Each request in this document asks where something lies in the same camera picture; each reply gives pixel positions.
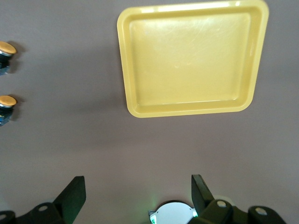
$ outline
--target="plastic tray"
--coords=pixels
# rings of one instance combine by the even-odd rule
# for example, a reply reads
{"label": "plastic tray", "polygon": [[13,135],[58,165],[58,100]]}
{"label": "plastic tray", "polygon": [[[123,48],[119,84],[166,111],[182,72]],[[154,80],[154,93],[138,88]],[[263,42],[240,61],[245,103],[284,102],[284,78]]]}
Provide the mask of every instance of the plastic tray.
{"label": "plastic tray", "polygon": [[268,16],[262,0],[124,10],[117,29],[130,113],[145,118],[248,107]]}

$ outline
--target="screw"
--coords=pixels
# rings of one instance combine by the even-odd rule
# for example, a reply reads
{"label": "screw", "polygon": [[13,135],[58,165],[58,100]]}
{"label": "screw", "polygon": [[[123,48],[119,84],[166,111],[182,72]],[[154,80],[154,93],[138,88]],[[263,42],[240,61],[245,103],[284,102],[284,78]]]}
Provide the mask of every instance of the screw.
{"label": "screw", "polygon": [[262,209],[262,208],[256,208],[256,212],[261,215],[261,216],[266,216],[267,215],[267,212],[265,209]]}
{"label": "screw", "polygon": [[226,208],[226,204],[225,204],[225,202],[223,202],[223,201],[217,201],[217,205],[218,205],[220,208]]}

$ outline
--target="yellow tray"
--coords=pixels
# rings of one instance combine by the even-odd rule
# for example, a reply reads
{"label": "yellow tray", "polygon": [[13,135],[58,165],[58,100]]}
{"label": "yellow tray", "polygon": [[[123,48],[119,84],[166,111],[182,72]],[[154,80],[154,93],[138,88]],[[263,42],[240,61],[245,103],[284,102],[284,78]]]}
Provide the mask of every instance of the yellow tray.
{"label": "yellow tray", "polygon": [[262,0],[125,9],[117,29],[130,113],[146,118],[248,107],[268,16]]}

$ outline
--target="white round device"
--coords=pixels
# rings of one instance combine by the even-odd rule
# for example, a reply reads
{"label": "white round device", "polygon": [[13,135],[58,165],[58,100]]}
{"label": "white round device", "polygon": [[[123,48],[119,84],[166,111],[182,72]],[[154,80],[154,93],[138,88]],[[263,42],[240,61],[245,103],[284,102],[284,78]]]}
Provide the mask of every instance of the white round device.
{"label": "white round device", "polygon": [[150,213],[152,224],[187,224],[197,217],[196,210],[182,202],[169,202]]}

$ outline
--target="green light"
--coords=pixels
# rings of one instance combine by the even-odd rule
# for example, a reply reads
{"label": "green light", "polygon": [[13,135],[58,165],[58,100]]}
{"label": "green light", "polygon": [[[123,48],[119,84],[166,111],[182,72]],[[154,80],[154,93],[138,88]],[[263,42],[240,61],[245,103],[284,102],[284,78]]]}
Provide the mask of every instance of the green light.
{"label": "green light", "polygon": [[151,223],[153,223],[153,224],[157,224],[157,217],[156,217],[156,216],[152,216],[152,217],[150,218],[150,221],[151,221]]}

